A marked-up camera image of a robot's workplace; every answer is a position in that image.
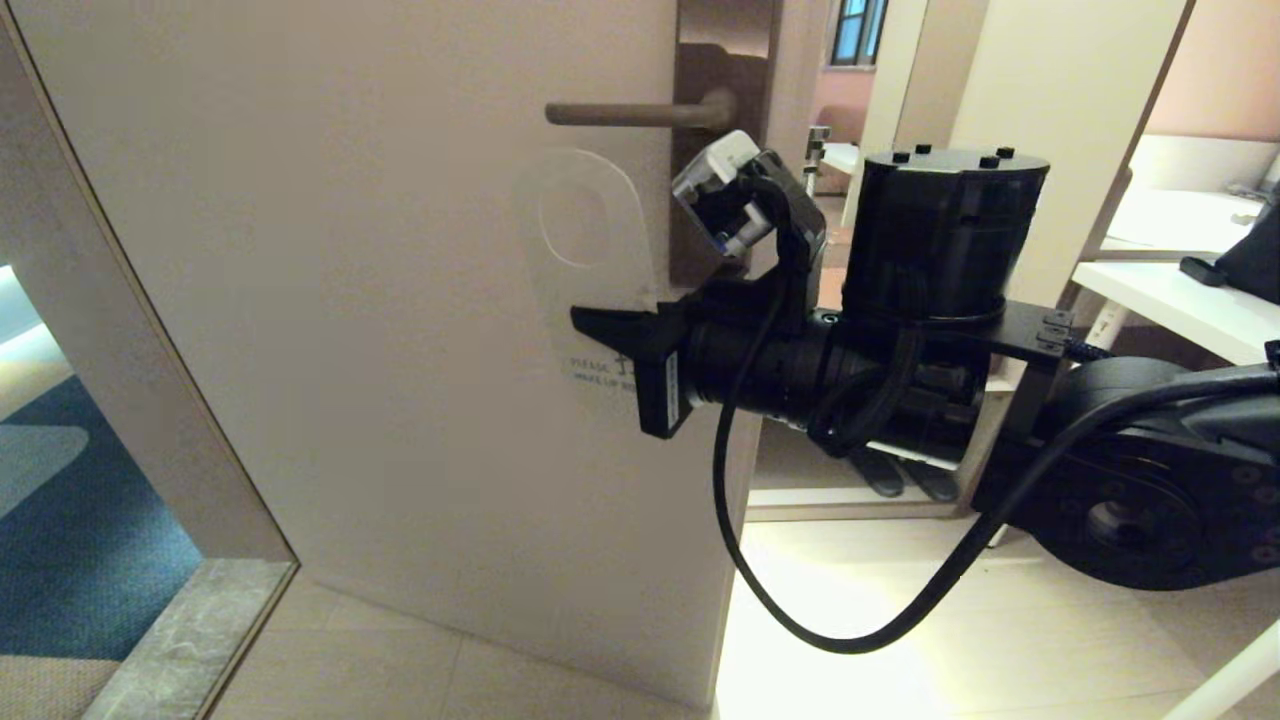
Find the blue do-not-disturb door sign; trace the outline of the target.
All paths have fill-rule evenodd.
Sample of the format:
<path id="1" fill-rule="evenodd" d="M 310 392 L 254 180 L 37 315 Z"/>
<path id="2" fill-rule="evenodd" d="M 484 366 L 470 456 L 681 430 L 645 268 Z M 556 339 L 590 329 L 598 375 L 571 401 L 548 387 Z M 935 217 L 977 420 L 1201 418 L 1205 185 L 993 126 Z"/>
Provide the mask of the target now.
<path id="1" fill-rule="evenodd" d="M 657 307 L 646 214 L 632 181 L 598 154 L 547 149 L 515 174 L 511 213 L 556 369 L 588 404 L 634 398 L 631 361 L 570 318 L 572 307 Z"/>

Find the bronze door lock plate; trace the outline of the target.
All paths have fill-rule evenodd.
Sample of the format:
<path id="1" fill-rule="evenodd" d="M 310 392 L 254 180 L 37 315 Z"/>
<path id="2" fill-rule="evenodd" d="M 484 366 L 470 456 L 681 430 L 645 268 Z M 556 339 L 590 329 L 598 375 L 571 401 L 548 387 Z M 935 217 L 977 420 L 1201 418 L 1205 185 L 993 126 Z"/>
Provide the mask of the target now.
<path id="1" fill-rule="evenodd" d="M 764 145 L 774 69 L 778 0 L 677 0 L 672 102 L 696 104 L 712 90 L 736 99 L 732 127 Z M 685 291 L 728 263 L 677 201 L 669 205 L 669 286 Z"/>

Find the grey marble door threshold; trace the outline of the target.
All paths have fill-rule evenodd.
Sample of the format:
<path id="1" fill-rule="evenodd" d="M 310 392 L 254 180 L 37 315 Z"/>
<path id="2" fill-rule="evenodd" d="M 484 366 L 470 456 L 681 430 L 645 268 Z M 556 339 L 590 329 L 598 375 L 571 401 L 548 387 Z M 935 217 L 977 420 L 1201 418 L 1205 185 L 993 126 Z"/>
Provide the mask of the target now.
<path id="1" fill-rule="evenodd" d="M 81 720 L 205 720 L 298 568 L 204 560 Z"/>

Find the beige wooden door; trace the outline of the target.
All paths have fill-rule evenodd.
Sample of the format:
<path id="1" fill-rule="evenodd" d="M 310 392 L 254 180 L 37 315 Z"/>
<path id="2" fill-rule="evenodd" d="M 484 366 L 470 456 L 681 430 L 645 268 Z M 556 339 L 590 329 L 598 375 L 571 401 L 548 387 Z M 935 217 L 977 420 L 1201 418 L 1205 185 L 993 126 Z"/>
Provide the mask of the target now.
<path id="1" fill-rule="evenodd" d="M 301 562 L 707 711 L 713 410 L 641 433 L 570 325 L 678 296 L 678 0 L 0 0 L 102 217 Z"/>

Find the black bag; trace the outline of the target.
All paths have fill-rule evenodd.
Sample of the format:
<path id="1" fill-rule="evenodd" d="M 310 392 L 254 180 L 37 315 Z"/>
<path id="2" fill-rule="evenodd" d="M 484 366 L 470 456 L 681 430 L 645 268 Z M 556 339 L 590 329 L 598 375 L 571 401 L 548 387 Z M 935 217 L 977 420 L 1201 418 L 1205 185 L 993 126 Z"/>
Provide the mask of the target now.
<path id="1" fill-rule="evenodd" d="M 1245 237 L 1213 268 L 1233 288 L 1280 306 L 1280 204 L 1266 204 Z"/>

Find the white washbasin counter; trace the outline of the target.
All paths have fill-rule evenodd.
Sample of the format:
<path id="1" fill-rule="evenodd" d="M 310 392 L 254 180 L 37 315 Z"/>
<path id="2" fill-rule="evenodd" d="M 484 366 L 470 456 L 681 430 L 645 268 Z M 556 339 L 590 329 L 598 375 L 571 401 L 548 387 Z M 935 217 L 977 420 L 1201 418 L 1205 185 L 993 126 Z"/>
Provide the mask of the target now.
<path id="1" fill-rule="evenodd" d="M 1105 217 L 1093 259 L 1216 258 L 1263 213 L 1280 142 L 1143 135 Z"/>

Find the white table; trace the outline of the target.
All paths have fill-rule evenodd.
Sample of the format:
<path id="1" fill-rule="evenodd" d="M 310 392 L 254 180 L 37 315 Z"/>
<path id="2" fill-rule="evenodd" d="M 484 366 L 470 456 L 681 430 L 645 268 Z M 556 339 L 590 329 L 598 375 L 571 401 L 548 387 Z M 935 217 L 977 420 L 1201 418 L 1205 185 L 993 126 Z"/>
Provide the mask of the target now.
<path id="1" fill-rule="evenodd" d="M 1280 306 L 1197 284 L 1170 263 L 1085 263 L 1085 290 L 1230 363 L 1280 336 Z M 1280 720 L 1280 550 L 1267 571 L 1190 591 L 1079 577 L 1043 551 L 1018 564 L 1050 579 L 1047 628 L 1032 611 L 987 648 L 1005 662 L 993 720 Z"/>

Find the wall mirror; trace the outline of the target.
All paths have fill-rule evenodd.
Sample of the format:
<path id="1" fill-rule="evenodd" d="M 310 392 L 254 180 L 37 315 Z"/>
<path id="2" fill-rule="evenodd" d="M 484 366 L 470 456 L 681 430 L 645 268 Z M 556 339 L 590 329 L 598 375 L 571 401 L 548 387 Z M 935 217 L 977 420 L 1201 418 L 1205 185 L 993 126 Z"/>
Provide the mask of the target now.
<path id="1" fill-rule="evenodd" d="M 863 152 L 895 145 L 927 0 L 826 0 L 809 126 Z"/>

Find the beige wardrobe shelf unit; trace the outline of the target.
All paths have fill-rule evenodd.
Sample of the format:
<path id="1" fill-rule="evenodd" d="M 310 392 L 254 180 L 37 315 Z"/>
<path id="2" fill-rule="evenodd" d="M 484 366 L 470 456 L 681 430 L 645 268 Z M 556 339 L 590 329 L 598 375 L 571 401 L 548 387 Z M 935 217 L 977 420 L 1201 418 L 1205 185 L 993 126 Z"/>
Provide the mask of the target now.
<path id="1" fill-rule="evenodd" d="M 1196 0 L 890 0 L 859 138 L 1048 160 L 1007 296 L 1059 305 L 1100 231 Z"/>

